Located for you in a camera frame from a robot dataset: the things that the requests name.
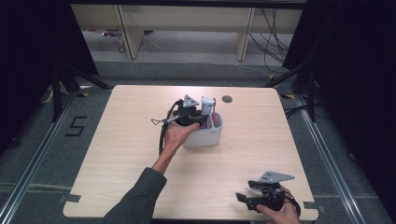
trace white container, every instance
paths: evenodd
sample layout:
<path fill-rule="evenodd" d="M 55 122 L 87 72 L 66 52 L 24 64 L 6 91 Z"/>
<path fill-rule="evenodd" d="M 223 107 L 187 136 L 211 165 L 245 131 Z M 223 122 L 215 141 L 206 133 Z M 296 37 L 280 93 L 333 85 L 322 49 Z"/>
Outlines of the white container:
<path fill-rule="evenodd" d="M 215 113 L 215 122 L 212 120 L 212 115 L 209 116 L 206 124 L 206 129 L 197 129 L 192 132 L 183 147 L 207 147 L 218 144 L 223 126 L 221 115 Z"/>

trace wooden table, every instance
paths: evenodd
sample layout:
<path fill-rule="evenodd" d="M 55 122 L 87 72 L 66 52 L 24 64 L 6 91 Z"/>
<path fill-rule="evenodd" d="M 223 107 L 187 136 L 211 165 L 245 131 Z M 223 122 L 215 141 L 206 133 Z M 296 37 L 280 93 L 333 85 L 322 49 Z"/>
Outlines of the wooden table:
<path fill-rule="evenodd" d="M 303 206 L 314 199 L 275 90 L 176 86 L 114 88 L 71 190 L 81 198 L 66 203 L 67 217 L 103 217 L 120 201 L 158 157 L 162 125 L 151 119 L 164 119 L 185 94 L 197 101 L 216 97 L 224 126 L 216 146 L 179 149 L 165 173 L 168 182 L 154 218 L 267 219 L 235 197 L 236 192 L 256 196 L 248 181 L 267 170 L 294 175 L 282 185 L 302 207 L 301 220 L 318 218 L 318 210 Z M 222 102 L 224 95 L 233 101 Z"/>

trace tape mark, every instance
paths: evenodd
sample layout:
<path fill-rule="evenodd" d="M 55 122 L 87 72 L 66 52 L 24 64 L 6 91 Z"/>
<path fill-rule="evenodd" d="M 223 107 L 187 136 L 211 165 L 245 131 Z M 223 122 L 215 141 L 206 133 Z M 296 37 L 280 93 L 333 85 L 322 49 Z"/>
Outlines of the tape mark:
<path fill-rule="evenodd" d="M 78 203 L 80 198 L 81 198 L 81 195 L 66 194 L 66 195 L 61 196 L 61 198 L 59 199 L 59 202 L 60 203 L 66 203 L 66 202 Z"/>
<path fill-rule="evenodd" d="M 294 100 L 294 94 L 279 94 L 279 98 L 280 99 L 291 99 Z"/>
<path fill-rule="evenodd" d="M 274 75 L 269 75 L 268 78 L 270 79 L 270 81 L 275 81 Z"/>
<path fill-rule="evenodd" d="M 319 210 L 320 213 L 326 213 L 327 212 L 325 206 L 318 206 L 318 210 Z"/>
<path fill-rule="evenodd" d="M 87 116 L 75 116 L 73 118 L 72 124 L 70 124 L 70 128 L 79 129 L 79 132 L 78 133 L 67 133 L 64 136 L 67 136 L 67 137 L 81 136 L 81 133 L 84 130 L 85 126 L 83 126 L 83 125 L 75 125 L 75 122 L 76 122 L 77 119 L 86 119 L 86 118 L 87 118 Z"/>
<path fill-rule="evenodd" d="M 318 209 L 318 206 L 316 203 L 313 202 L 303 202 L 304 208 L 306 209 Z"/>

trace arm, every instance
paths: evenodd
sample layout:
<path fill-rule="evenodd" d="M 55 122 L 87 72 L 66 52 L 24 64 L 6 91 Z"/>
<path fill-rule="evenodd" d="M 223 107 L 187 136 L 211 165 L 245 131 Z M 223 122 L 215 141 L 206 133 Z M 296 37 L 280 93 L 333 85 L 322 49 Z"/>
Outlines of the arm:
<path fill-rule="evenodd" d="M 187 137 L 199 127 L 194 123 L 182 127 L 172 122 L 168 125 L 163 153 L 151 168 L 146 168 L 121 201 L 116 204 L 103 219 L 103 223 L 150 223 L 154 213 L 155 203 L 166 184 L 163 176 L 169 163 L 175 156 L 178 148 L 186 141 Z"/>

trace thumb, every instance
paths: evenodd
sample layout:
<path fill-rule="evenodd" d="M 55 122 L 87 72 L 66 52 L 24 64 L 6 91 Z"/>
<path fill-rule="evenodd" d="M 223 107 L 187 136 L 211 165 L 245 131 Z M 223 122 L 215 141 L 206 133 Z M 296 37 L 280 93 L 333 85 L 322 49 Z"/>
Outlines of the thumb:
<path fill-rule="evenodd" d="M 195 123 L 193 123 L 192 125 L 189 125 L 189 126 L 187 126 L 186 128 L 187 128 L 187 130 L 188 130 L 188 132 L 189 132 L 189 134 L 190 133 L 192 133 L 193 131 L 195 131 L 197 128 L 199 128 L 199 123 L 198 122 L 195 122 Z"/>

